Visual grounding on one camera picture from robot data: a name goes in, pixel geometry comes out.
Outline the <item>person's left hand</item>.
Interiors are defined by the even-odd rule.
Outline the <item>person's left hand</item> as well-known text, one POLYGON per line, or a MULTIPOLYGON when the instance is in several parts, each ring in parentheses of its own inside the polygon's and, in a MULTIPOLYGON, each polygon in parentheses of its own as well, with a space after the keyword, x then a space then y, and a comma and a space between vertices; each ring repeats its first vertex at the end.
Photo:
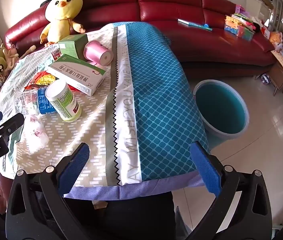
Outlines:
POLYGON ((4 214, 7 210, 12 184, 12 179, 4 177, 0 173, 0 214, 4 214))

